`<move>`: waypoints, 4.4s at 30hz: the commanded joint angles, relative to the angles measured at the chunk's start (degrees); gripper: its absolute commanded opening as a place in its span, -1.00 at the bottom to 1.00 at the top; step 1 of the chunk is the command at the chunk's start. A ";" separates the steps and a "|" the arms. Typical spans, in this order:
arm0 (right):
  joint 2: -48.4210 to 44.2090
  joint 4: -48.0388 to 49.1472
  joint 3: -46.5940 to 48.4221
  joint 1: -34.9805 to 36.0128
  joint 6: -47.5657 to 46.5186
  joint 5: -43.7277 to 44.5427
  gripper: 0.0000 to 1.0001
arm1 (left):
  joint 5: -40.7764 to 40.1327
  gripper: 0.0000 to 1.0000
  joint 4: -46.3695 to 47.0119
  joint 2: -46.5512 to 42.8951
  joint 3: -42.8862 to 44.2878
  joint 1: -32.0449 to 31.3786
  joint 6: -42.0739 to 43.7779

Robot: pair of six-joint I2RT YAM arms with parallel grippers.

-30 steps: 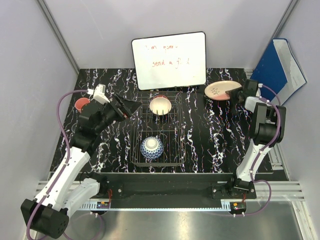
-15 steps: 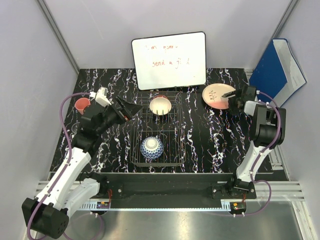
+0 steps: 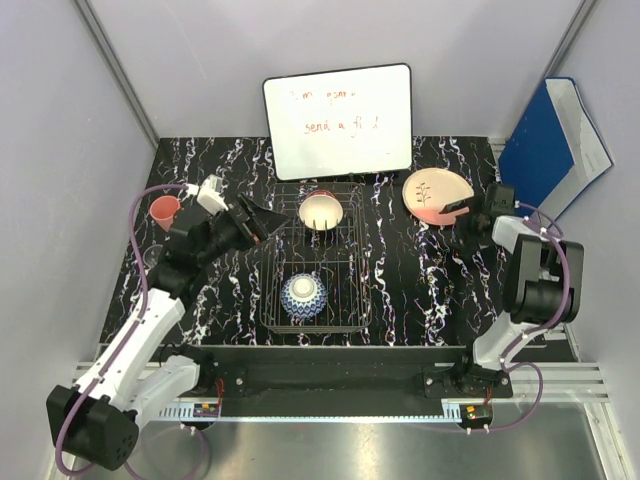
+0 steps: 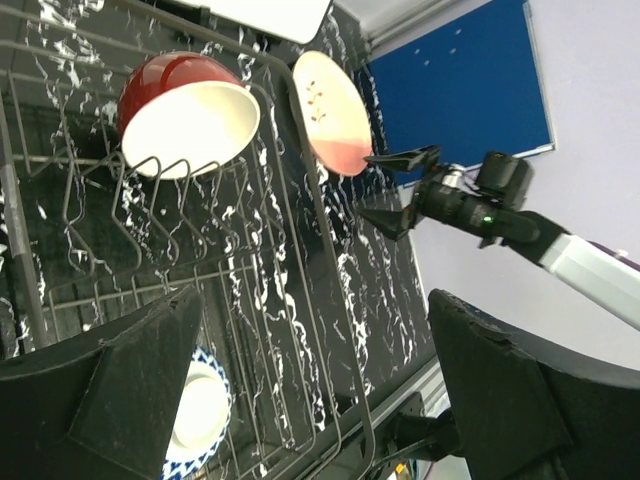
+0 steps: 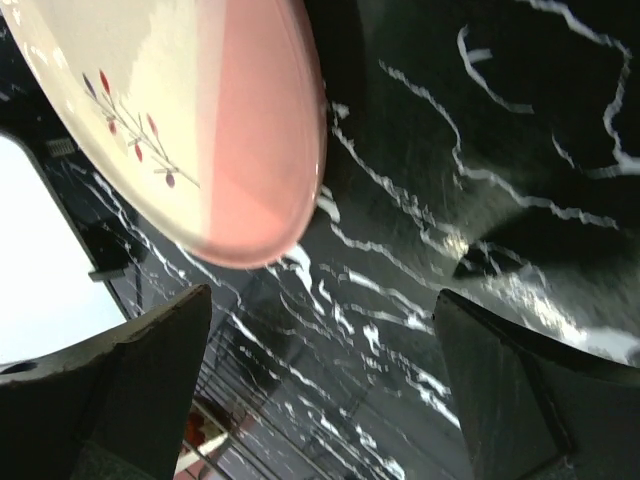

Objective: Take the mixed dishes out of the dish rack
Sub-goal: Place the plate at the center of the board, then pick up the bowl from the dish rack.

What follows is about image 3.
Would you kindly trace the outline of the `red floral bowl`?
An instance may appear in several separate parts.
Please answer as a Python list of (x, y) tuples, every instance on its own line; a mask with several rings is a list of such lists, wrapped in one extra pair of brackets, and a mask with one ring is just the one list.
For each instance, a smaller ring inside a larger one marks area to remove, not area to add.
[(327, 190), (309, 193), (298, 209), (301, 222), (314, 231), (328, 231), (339, 225), (344, 210), (336, 196)]

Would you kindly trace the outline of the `pink plastic cup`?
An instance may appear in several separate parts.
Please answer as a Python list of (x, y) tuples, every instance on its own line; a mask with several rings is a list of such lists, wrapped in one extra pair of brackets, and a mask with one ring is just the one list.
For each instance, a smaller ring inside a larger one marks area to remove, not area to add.
[(149, 214), (162, 230), (168, 232), (174, 222), (175, 215), (180, 209), (181, 204), (177, 197), (164, 195), (151, 203)]

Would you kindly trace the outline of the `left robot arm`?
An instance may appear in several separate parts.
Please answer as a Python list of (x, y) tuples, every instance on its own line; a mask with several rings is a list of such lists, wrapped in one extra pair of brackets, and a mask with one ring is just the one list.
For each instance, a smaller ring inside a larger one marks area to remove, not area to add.
[(183, 393), (208, 394), (216, 383), (211, 354), (183, 346), (148, 377), (141, 374), (169, 331), (192, 308), (208, 281), (208, 266), (230, 251), (269, 239), (289, 218), (245, 195), (221, 208), (179, 209), (157, 263), (141, 271), (141, 297), (121, 330), (73, 386), (56, 386), (46, 400), (59, 471), (74, 470), (65, 454), (114, 471), (131, 456), (139, 435)]

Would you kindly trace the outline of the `blue white patterned bowl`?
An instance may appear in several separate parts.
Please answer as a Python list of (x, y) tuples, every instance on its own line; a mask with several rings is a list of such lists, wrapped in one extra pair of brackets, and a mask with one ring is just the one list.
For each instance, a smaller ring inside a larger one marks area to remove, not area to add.
[(324, 284), (314, 275), (293, 275), (283, 285), (280, 301), (284, 311), (294, 321), (314, 319), (325, 308), (328, 293)]

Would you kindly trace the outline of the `clear drinking glass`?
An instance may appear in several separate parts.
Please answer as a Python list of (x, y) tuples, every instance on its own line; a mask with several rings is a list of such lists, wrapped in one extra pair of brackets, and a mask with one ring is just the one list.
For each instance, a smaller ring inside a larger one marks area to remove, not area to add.
[(162, 246), (159, 244), (151, 245), (143, 252), (142, 259), (147, 269), (151, 269), (157, 264), (161, 252)]

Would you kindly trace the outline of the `cream pink plate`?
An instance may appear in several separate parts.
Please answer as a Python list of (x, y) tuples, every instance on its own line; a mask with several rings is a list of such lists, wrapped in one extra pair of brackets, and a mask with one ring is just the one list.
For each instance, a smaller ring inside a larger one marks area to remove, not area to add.
[(434, 226), (452, 226), (457, 213), (441, 213), (450, 203), (472, 197), (472, 186), (460, 175), (442, 168), (424, 168), (404, 182), (403, 202), (418, 220)]

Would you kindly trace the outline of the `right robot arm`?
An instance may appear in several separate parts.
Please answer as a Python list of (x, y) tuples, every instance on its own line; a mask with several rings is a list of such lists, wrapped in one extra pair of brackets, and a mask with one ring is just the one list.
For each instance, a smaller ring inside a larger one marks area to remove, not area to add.
[(454, 365), (425, 378), (428, 390), (480, 398), (509, 395), (514, 357), (530, 342), (562, 323), (572, 322), (581, 302), (584, 248), (567, 241), (552, 217), (518, 216), (536, 207), (516, 198), (514, 188), (492, 184), (483, 195), (449, 203), (456, 215), (457, 247), (475, 253), (490, 245), (510, 257), (502, 293), (502, 311), (489, 329), (465, 349)]

